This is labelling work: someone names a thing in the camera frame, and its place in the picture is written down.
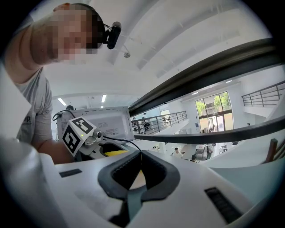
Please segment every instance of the printed logo on shirt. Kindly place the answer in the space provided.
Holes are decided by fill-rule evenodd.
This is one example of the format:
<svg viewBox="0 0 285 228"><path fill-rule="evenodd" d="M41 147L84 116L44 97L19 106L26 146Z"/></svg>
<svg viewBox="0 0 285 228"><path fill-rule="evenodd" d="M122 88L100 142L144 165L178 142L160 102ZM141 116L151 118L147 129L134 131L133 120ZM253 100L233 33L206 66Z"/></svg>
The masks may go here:
<svg viewBox="0 0 285 228"><path fill-rule="evenodd" d="M69 126L69 125L67 126L62 140L66 144L66 146L69 148L69 150L74 154L75 149L79 145L80 139L74 133L71 126Z"/></svg>
<svg viewBox="0 0 285 228"><path fill-rule="evenodd" d="M24 121L23 121L23 124L32 124L31 119L32 118L30 116L26 116Z"/></svg>
<svg viewBox="0 0 285 228"><path fill-rule="evenodd" d="M72 122L85 134L88 134L93 129L93 127L82 118L78 118Z"/></svg>

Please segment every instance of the yellow object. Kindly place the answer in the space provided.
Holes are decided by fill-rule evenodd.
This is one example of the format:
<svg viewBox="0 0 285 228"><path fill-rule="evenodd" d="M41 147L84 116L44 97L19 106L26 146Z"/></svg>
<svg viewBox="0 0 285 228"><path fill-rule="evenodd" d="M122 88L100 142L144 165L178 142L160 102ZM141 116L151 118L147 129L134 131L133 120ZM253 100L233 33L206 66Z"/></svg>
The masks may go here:
<svg viewBox="0 0 285 228"><path fill-rule="evenodd" d="M129 152L129 151L111 151L111 152L106 152L105 154L107 156L115 156L115 155L120 155L126 152Z"/></svg>

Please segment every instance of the headset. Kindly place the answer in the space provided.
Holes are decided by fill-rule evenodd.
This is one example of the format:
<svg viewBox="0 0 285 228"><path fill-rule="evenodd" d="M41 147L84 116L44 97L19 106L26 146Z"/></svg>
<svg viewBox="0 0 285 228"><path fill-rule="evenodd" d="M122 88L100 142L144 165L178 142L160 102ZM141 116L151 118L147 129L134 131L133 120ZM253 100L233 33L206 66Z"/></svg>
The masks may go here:
<svg viewBox="0 0 285 228"><path fill-rule="evenodd" d="M92 8L91 6L84 4L84 3L74 3L73 5L81 5L86 7L87 9L89 9L92 12L93 16L98 17L99 20L102 20L102 18L99 16L99 14L95 11L94 8ZM116 21L112 24L112 27L104 24L104 26L106 28L108 28L108 30L104 30L103 32L103 44L107 44L107 47L109 49L113 49L117 43L117 40L119 38L119 35L121 33L122 30L122 25L120 22Z"/></svg>

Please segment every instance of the sticker label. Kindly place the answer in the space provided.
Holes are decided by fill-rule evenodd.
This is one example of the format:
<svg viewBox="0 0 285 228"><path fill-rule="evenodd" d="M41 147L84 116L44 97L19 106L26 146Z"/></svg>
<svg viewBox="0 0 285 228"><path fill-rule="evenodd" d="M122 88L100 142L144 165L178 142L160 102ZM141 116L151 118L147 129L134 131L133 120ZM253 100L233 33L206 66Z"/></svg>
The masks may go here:
<svg viewBox="0 0 285 228"><path fill-rule="evenodd" d="M108 130L106 130L106 134L109 136L117 135L117 134L119 134L119 129L118 128L108 129Z"/></svg>
<svg viewBox="0 0 285 228"><path fill-rule="evenodd" d="M108 124L106 123L106 122L104 122L104 123L99 123L98 124L98 127L99 128L101 128L101 127L107 127L108 126Z"/></svg>

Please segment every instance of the black cable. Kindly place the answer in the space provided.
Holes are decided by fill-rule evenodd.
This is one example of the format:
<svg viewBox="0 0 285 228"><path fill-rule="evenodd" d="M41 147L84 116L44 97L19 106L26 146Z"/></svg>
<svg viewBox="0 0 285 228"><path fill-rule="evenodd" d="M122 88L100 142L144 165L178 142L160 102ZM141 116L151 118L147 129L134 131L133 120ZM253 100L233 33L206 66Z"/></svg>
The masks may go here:
<svg viewBox="0 0 285 228"><path fill-rule="evenodd" d="M110 26L108 26L108 25L106 25L106 24L104 24L105 25L105 27L107 27L108 29L111 29L111 27Z"/></svg>
<svg viewBox="0 0 285 228"><path fill-rule="evenodd" d="M56 114L53 116L53 121L55 121L55 120L57 120L58 118L61 117L61 112L69 112L69 113L72 115L72 117L75 118L74 114L73 114L71 111L69 111L69 110L62 110L62 111L59 111L58 113L56 113Z"/></svg>
<svg viewBox="0 0 285 228"><path fill-rule="evenodd" d="M108 139L112 139L112 140L117 140L117 141L124 141L124 142L128 142L128 143L131 143L131 144L135 145L133 142L131 142L131 141L129 141L129 140L126 140L126 139L110 138L110 137L104 136L104 135L103 135L103 137L104 137L104 138L108 138Z"/></svg>

